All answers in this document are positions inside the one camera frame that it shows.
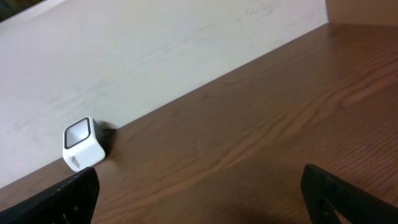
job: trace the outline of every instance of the black plastic piece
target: black plastic piece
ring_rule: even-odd
[[[341,223],[335,210],[351,223],[398,223],[398,208],[307,164],[301,189],[312,223]]]
[[[0,212],[0,223],[89,224],[99,192],[97,173],[94,168],[87,167]]]

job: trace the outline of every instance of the wood grain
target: wood grain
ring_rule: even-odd
[[[329,22],[398,25],[397,0],[326,0]]]
[[[314,163],[398,203],[398,28],[325,25],[117,131],[93,223],[309,223]],[[66,178],[56,161],[7,208]]]

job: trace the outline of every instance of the white wall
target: white wall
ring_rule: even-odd
[[[0,24],[0,187],[60,158],[63,129],[83,116],[125,125],[327,22],[324,0],[65,0],[24,13]]]

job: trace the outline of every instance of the wooden desk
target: wooden desk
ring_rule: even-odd
[[[93,223],[310,223],[306,163],[398,205],[397,59],[398,27],[325,25],[122,127]],[[71,174],[55,161],[0,209]]]

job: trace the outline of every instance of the white cube device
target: white cube device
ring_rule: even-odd
[[[63,160],[75,172],[105,158],[104,134],[89,116],[69,126],[63,133]]]

